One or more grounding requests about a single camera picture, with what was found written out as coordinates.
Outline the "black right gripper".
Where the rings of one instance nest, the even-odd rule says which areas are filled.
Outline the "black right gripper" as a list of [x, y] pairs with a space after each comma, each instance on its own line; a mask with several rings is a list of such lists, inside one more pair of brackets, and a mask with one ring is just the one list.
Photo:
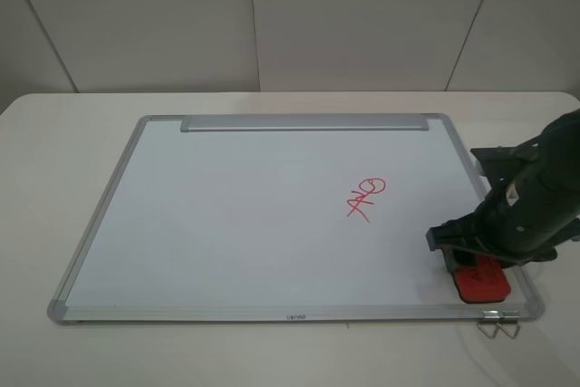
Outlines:
[[503, 267], [556, 259], [556, 246], [579, 235], [579, 113], [566, 113], [516, 147], [537, 146], [537, 159], [491, 189], [470, 214], [432, 227], [426, 238], [449, 270], [477, 256]]

